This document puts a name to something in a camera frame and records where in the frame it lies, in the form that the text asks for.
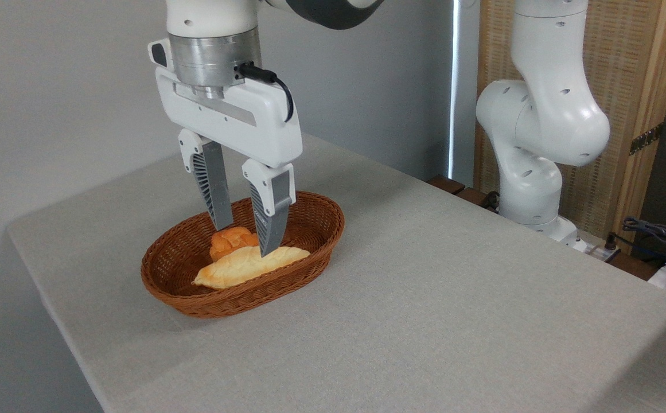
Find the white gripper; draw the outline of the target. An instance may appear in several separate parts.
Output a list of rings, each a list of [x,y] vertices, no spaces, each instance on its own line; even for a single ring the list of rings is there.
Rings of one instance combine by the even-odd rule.
[[[285,235],[289,207],[296,202],[291,162],[303,152],[298,115],[287,119],[285,91],[247,79],[226,87],[223,99],[209,99],[178,81],[169,40],[149,44],[149,54],[164,110],[185,128],[178,135],[184,167],[218,231],[233,223],[221,145],[252,158],[244,162],[243,173],[250,183],[261,256],[267,256]]]

